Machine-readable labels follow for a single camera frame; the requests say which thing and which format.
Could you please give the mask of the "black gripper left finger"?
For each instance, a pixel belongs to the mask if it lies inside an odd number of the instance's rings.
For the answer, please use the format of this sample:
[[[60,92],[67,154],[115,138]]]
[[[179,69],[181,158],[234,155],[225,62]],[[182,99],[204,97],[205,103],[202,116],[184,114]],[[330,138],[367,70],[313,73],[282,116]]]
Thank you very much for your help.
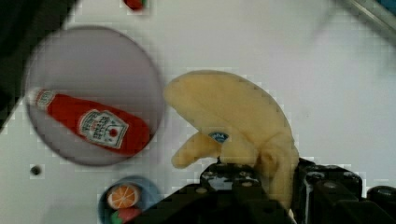
[[[248,165],[213,163],[200,175],[200,183],[229,202],[226,214],[240,224],[293,224],[289,212],[262,188],[259,174]]]

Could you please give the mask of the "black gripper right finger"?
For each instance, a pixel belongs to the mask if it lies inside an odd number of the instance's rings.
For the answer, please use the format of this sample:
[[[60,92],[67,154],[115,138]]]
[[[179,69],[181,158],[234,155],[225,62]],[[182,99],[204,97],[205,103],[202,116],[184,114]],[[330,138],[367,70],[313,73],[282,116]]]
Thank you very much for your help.
[[[337,165],[300,158],[293,176],[292,213],[297,224],[328,224],[340,201],[358,202],[362,180]]]

